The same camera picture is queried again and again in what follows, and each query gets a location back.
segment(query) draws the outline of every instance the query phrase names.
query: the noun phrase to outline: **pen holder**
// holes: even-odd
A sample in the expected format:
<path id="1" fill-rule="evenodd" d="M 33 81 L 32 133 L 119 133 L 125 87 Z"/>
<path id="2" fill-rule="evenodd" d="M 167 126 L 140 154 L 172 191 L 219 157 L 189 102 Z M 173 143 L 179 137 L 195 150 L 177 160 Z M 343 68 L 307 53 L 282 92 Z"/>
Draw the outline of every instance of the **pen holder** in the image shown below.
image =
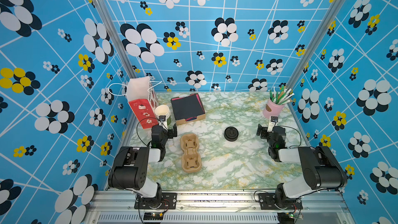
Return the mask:
<path id="1" fill-rule="evenodd" d="M 270 99 L 268 99 L 266 107 L 264 107 L 263 110 L 263 115 L 267 119 L 270 119 L 271 116 L 278 117 L 284 107 L 285 105 L 277 105 L 274 102 L 272 102 Z"/>

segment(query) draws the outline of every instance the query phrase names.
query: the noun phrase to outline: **white bag handle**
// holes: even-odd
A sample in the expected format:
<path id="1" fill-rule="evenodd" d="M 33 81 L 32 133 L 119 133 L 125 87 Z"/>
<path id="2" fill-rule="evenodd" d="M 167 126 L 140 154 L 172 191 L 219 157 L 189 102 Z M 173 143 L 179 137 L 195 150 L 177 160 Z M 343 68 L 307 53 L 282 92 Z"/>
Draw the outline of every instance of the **white bag handle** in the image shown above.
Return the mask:
<path id="1" fill-rule="evenodd" d="M 156 85 L 154 85 L 154 86 L 152 86 L 152 87 L 155 87 L 155 86 L 157 86 L 157 85 L 159 85 L 159 84 L 161 84 L 161 83 L 162 83 L 162 82 L 158 82 Z M 127 87 L 127 85 L 122 84 L 122 83 L 112 83 L 112 84 L 109 85 L 108 88 L 110 88 L 112 85 L 115 85 L 115 84 L 117 84 L 117 85 L 122 85 L 122 86 L 126 86 L 126 87 Z M 109 91 L 109 93 L 112 94 L 112 95 L 114 95 L 114 96 L 125 96 L 125 95 L 127 95 L 127 94 L 118 95 L 118 94 L 112 93 L 111 91 Z"/>
<path id="2" fill-rule="evenodd" d="M 122 84 L 122 83 L 112 83 L 112 84 L 109 85 L 108 88 L 110 88 L 112 85 L 115 85 L 115 84 L 118 84 L 118 85 L 122 85 L 122 86 L 126 86 L 126 87 L 127 87 L 127 85 Z M 111 91 L 109 91 L 109 93 L 112 94 L 112 95 L 114 95 L 114 96 L 125 96 L 125 95 L 126 95 L 126 94 L 122 94 L 122 95 L 114 94 L 114 93 L 112 93 Z"/>
<path id="3" fill-rule="evenodd" d="M 155 81 L 153 81 L 153 82 L 155 82 Z M 157 86 L 157 85 L 159 85 L 159 84 L 161 84 L 161 83 L 162 83 L 162 82 L 158 82 L 158 84 L 156 84 L 155 86 Z M 155 87 L 155 86 L 152 86 L 152 87 Z M 152 87 L 148 88 L 148 92 L 149 92 L 149 90 L 150 90 Z"/>

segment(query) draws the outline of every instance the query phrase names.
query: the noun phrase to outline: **black lid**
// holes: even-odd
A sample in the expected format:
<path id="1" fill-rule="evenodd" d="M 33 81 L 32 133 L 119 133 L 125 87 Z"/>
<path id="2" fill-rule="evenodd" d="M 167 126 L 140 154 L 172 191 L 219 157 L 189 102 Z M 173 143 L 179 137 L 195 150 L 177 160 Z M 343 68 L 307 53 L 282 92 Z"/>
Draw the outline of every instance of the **black lid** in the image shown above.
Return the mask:
<path id="1" fill-rule="evenodd" d="M 227 127 L 224 131 L 224 138 L 228 141 L 235 141 L 239 136 L 239 132 L 235 127 Z"/>

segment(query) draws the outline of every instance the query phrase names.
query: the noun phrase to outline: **cardboard cup holder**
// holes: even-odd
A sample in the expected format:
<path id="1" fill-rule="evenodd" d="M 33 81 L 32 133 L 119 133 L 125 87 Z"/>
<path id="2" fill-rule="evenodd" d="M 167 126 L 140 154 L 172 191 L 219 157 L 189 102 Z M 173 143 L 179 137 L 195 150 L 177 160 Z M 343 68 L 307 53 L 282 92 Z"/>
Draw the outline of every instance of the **cardboard cup holder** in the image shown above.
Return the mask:
<path id="1" fill-rule="evenodd" d="M 202 168 L 202 160 L 199 149 L 199 138 L 196 134 L 185 134 L 180 139 L 181 149 L 184 154 L 181 157 L 182 170 L 187 173 L 198 172 Z"/>

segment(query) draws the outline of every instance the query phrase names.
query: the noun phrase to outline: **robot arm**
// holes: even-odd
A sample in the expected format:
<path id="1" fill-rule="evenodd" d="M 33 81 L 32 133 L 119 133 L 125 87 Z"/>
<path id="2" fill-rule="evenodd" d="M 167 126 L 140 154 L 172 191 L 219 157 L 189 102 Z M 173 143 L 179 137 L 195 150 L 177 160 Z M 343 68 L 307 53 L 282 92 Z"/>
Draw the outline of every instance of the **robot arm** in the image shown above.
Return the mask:
<path id="1" fill-rule="evenodd" d="M 172 130 L 156 125 L 152 127 L 152 147 L 121 147 L 109 173 L 108 185 L 135 192 L 154 204 L 160 203 L 162 188 L 159 183 L 147 178 L 148 163 L 163 161 L 167 139 L 176 136 L 175 124 Z"/>
<path id="2" fill-rule="evenodd" d="M 343 169 L 326 146 L 280 149 L 278 157 L 281 162 L 300 163 L 303 172 L 302 176 L 282 184 L 282 198 L 295 199 L 320 189 L 335 189 L 347 184 Z"/>
<path id="3" fill-rule="evenodd" d="M 300 177 L 287 183 L 280 183 L 277 186 L 275 191 L 276 206 L 286 208 L 303 195 L 320 189 L 335 189 L 346 186 L 346 175 L 329 147 L 288 149 L 285 142 L 285 129 L 272 127 L 271 132 L 268 132 L 268 129 L 259 124 L 257 135 L 262 139 L 267 139 L 268 153 L 271 158 L 275 162 L 299 163 L 303 172 Z"/>

